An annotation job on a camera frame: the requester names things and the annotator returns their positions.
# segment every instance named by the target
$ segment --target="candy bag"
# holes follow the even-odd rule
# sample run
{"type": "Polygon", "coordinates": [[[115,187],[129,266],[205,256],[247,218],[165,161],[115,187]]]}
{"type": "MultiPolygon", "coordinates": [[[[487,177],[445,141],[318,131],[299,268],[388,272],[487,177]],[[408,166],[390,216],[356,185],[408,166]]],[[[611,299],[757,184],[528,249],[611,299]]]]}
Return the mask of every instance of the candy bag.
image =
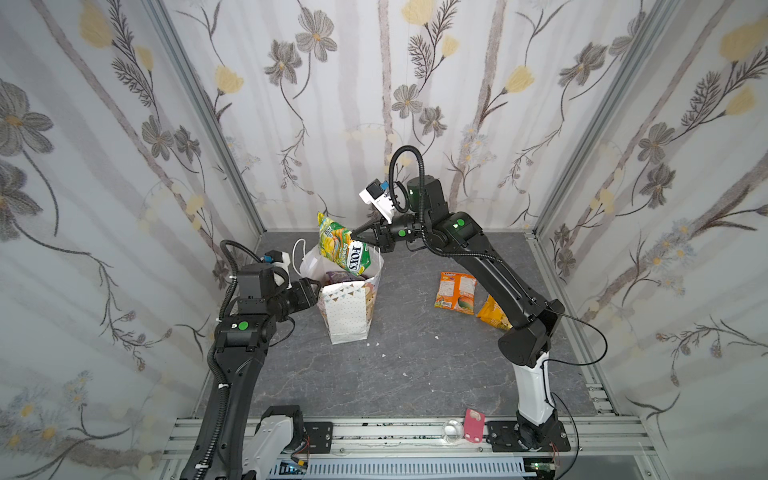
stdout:
{"type": "Polygon", "coordinates": [[[496,300],[490,295],[488,295],[485,305],[480,309],[478,318],[488,325],[504,331],[512,328],[507,316],[504,314],[504,310],[502,310],[498,303],[496,303],[496,300]]]}
{"type": "Polygon", "coordinates": [[[318,212],[320,253],[348,272],[361,275],[371,265],[368,244],[352,240],[351,232],[340,223],[318,212]]]}
{"type": "Polygon", "coordinates": [[[467,273],[441,272],[435,307],[474,315],[477,282],[467,273]]]}

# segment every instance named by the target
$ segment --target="pink plastic object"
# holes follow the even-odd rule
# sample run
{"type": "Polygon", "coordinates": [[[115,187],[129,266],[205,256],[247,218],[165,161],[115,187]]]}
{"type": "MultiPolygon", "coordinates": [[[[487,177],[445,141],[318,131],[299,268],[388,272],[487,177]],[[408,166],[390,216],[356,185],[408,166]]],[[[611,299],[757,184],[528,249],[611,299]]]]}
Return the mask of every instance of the pink plastic object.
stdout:
{"type": "Polygon", "coordinates": [[[485,415],[482,413],[467,409],[464,416],[464,438],[472,443],[482,442],[482,431],[485,427],[485,415]]]}

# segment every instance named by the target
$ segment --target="white gift bag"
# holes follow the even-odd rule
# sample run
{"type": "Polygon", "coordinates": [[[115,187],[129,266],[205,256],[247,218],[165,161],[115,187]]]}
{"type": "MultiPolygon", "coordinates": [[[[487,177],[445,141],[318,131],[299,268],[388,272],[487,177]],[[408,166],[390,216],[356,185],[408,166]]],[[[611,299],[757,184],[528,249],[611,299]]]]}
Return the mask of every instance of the white gift bag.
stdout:
{"type": "MultiPolygon", "coordinates": [[[[366,268],[367,280],[341,282],[320,289],[317,306],[326,321],[331,343],[354,342],[368,338],[373,321],[373,304],[379,288],[384,263],[381,253],[369,247],[371,265],[366,268]]],[[[343,272],[342,267],[323,257],[315,245],[301,260],[297,273],[300,276],[327,282],[326,272],[343,272]]]]}

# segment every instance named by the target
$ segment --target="floral wallpaper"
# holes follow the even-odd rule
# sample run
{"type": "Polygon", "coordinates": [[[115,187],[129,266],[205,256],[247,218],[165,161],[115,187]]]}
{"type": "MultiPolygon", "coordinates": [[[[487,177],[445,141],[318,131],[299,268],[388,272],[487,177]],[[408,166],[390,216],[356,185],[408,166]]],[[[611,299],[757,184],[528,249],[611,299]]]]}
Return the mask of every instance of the floral wallpaper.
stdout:
{"type": "Polygon", "coordinates": [[[539,234],[674,478],[763,476],[767,128],[765,3],[682,2],[539,234]]]}
{"type": "Polygon", "coordinates": [[[653,2],[166,5],[268,227],[364,222],[358,193],[414,144],[453,209],[528,229],[653,2]]]}
{"type": "Polygon", "coordinates": [[[146,15],[0,7],[5,476],[147,477],[207,372],[218,242],[256,242],[146,15]]]}

